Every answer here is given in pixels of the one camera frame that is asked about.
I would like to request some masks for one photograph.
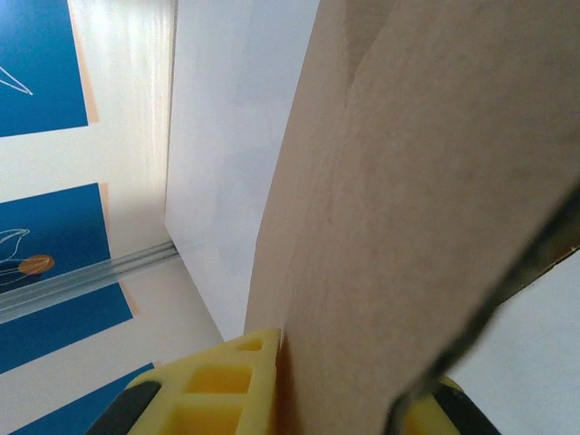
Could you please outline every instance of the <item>black plastic part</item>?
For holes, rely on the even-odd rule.
[[[465,392],[442,384],[433,397],[461,435],[501,435]]]
[[[85,435],[127,435],[160,388],[161,384],[154,381],[128,388],[117,396]]]

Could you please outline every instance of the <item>white surface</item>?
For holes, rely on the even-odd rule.
[[[224,338],[243,333],[257,231],[318,0],[180,0],[166,223]]]
[[[513,297],[450,373],[503,435],[580,427],[580,253]]]
[[[0,375],[0,434],[147,363],[170,363],[221,343],[181,260],[123,283],[140,310],[133,319]]]
[[[171,0],[69,0],[100,121],[0,138],[0,202],[109,186],[111,255],[168,241]]]

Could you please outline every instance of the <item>blue panel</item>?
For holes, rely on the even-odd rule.
[[[40,279],[18,268],[39,255],[54,261],[42,279],[110,258],[97,184],[0,204],[0,293]]]
[[[114,284],[0,324],[0,373],[131,317],[121,288]]]
[[[153,368],[153,364],[129,373],[108,385],[45,415],[41,419],[13,432],[13,435],[83,435],[139,374]]]
[[[0,0],[0,54],[0,138],[88,125],[66,0]]]

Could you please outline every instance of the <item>brown cardboard sheet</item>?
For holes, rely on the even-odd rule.
[[[580,4],[322,0],[256,247],[280,429],[379,433],[580,178]]]

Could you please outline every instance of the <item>orange circle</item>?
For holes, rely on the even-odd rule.
[[[29,256],[18,265],[18,271],[25,275],[40,275],[42,272],[52,269],[54,258],[51,256]]]

